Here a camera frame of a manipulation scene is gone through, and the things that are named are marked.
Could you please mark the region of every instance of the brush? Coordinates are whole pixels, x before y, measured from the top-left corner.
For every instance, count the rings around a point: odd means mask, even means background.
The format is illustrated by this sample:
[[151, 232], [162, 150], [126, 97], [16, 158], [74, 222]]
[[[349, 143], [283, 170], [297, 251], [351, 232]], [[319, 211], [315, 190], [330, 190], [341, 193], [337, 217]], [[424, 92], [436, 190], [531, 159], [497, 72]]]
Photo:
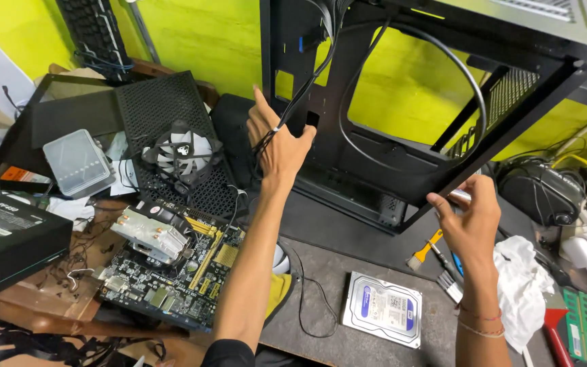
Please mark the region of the brush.
[[420, 269], [420, 265], [422, 265], [425, 262], [425, 257], [427, 256], [429, 250], [432, 248], [432, 243], [435, 244], [436, 241], [438, 241], [441, 237], [443, 237], [443, 231], [439, 229], [436, 231], [436, 233], [434, 233], [434, 236], [432, 236], [432, 238], [429, 241], [427, 241], [422, 250], [417, 251], [413, 254], [412, 258], [409, 259], [409, 261], [407, 261], [407, 266], [409, 266], [411, 270], [415, 272], [418, 271], [418, 269]]

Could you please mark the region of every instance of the clear plastic container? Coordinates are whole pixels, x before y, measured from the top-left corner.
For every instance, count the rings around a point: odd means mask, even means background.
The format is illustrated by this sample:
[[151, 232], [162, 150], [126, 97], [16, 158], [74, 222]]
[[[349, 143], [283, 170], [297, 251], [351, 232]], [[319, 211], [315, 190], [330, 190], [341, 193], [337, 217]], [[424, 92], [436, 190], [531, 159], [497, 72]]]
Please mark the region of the clear plastic container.
[[115, 182], [106, 156], [86, 129], [42, 147], [60, 191], [74, 199], [92, 196]]

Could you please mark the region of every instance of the gray desk surface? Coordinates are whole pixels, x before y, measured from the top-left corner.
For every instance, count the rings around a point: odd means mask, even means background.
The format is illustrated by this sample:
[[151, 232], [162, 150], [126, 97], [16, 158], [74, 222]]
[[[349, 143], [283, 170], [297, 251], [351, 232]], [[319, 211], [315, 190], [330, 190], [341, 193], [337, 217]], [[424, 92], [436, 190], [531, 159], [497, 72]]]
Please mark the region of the gray desk surface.
[[[331, 366], [454, 366], [457, 312], [454, 311], [452, 299], [437, 283], [319, 247], [282, 239], [298, 252], [305, 267], [305, 275], [322, 284], [327, 300], [339, 318], [346, 292], [346, 276], [352, 271], [420, 291], [423, 294], [421, 347], [409, 349], [341, 325], [329, 338], [307, 336], [298, 324], [300, 283], [296, 285], [288, 302], [262, 331], [261, 343]], [[291, 262], [294, 268], [298, 268], [297, 259]], [[303, 323], [312, 333], [325, 334], [331, 330], [333, 319], [325, 309], [323, 296], [311, 282], [306, 284], [305, 291]], [[534, 366], [555, 366], [541, 330], [534, 334], [528, 350]], [[510, 349], [510, 355], [514, 366], [525, 365], [522, 356], [514, 350]]]

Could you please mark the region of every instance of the power supply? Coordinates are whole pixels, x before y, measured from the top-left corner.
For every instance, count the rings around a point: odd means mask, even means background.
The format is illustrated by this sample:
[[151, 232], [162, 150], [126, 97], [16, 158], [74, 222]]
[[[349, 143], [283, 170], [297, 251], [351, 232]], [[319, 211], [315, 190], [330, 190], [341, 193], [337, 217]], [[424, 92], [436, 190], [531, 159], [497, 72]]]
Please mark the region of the power supply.
[[0, 292], [69, 251], [72, 221], [0, 195]]

